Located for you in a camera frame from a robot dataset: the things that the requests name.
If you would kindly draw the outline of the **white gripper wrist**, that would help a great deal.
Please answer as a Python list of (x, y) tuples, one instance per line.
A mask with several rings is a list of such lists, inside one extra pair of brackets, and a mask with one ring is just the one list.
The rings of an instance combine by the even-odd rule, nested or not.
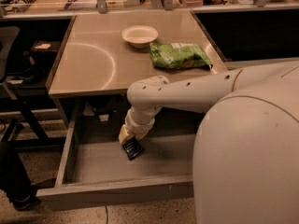
[(125, 124), (121, 126), (118, 136), (120, 145), (124, 145), (133, 137), (136, 140), (144, 138), (152, 129), (154, 122), (155, 118), (149, 118), (148, 116), (143, 116), (141, 114), (135, 116), (135, 113), (132, 110), (129, 110), (125, 118)]

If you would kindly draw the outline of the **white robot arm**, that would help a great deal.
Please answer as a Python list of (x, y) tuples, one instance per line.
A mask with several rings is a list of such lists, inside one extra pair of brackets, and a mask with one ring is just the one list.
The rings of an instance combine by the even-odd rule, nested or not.
[(197, 224), (299, 224), (299, 62), (133, 83), (120, 143), (164, 107), (205, 116), (192, 158)]

